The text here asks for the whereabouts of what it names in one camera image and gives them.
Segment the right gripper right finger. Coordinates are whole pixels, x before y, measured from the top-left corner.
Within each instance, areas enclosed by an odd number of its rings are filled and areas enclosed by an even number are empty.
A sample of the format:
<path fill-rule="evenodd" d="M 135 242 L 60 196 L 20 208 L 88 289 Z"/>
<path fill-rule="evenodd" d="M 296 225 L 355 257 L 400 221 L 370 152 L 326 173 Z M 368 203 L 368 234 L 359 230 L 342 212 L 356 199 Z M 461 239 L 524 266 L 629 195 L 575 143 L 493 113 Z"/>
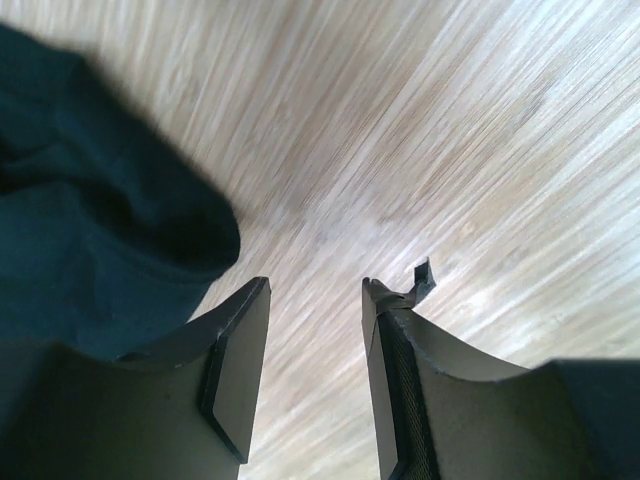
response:
<path fill-rule="evenodd" d="M 383 478 L 638 477 L 637 360 L 498 359 L 416 312 L 435 285 L 426 263 L 405 293 L 362 283 Z"/>

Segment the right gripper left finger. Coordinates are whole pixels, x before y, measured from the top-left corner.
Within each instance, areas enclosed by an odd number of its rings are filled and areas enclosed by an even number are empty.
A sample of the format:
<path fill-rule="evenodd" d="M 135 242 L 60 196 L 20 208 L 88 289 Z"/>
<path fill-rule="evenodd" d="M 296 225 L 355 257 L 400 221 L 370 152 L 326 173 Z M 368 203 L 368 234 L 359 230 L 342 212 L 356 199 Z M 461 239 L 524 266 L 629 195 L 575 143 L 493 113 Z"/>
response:
<path fill-rule="evenodd" d="M 269 324 L 265 277 L 116 361 L 1 347 L 5 479 L 234 479 L 249 457 Z"/>

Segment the black t shirt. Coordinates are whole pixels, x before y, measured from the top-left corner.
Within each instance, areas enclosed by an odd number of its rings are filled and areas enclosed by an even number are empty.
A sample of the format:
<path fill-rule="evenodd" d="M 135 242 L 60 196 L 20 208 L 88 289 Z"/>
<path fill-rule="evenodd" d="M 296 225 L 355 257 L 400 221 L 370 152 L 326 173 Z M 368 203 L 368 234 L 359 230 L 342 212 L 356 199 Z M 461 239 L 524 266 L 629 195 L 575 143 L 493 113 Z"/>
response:
<path fill-rule="evenodd" d="M 240 253 L 230 203 L 78 54 L 1 30 L 1 337 L 114 359 Z"/>

